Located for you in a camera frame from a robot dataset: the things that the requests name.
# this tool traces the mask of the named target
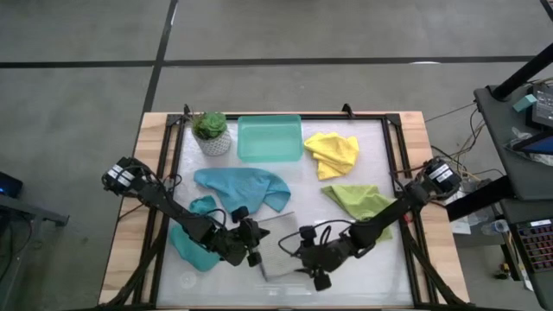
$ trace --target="light blue towel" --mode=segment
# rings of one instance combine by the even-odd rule
[[[262,202],[280,212],[290,198],[280,177],[259,168],[204,168],[194,173],[194,180],[215,189],[229,213],[246,206],[253,214]]]
[[[217,208],[213,196],[208,195],[190,203],[188,210],[192,213],[203,214]],[[177,249],[181,258],[191,263],[201,272],[209,271],[220,261],[218,254],[206,251],[190,239],[182,230],[181,225],[175,225],[169,233],[171,244]]]

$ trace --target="yellow cloth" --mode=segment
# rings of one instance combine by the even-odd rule
[[[359,154],[359,144],[355,136],[344,138],[336,132],[317,133],[303,145],[319,161],[317,176],[320,181],[349,173]]]

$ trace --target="gray floor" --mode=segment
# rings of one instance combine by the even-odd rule
[[[1,61],[153,60],[169,0],[0,0]],[[181,0],[166,59],[505,56],[539,52],[553,26],[538,0]],[[153,111],[416,110],[439,116],[521,63],[164,68]],[[21,310],[97,302],[120,200],[99,177],[132,152],[151,68],[0,69],[0,171],[23,198],[71,214],[34,250]],[[541,76],[553,76],[548,69]],[[473,107],[428,122],[454,152]],[[479,121],[476,114],[474,121]],[[486,131],[471,171],[501,168]],[[490,173],[488,177],[496,178]],[[495,281],[499,247],[459,249],[472,302],[539,310]]]

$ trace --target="white textured pot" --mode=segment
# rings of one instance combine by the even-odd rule
[[[192,131],[192,134],[198,146],[200,146],[201,151],[208,156],[220,156],[231,148],[232,139],[231,135],[228,133],[228,129],[218,137],[209,140],[197,137],[194,131]]]

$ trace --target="gray cloth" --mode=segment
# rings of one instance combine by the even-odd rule
[[[278,247],[278,241],[281,238],[298,231],[294,212],[261,220],[259,227],[270,231],[270,234],[261,240],[257,248],[261,254],[261,271],[265,280],[269,281],[273,277],[284,276],[302,268],[300,259],[291,257]],[[301,241],[302,238],[297,234],[284,240],[282,245],[285,249],[294,252],[300,246]]]

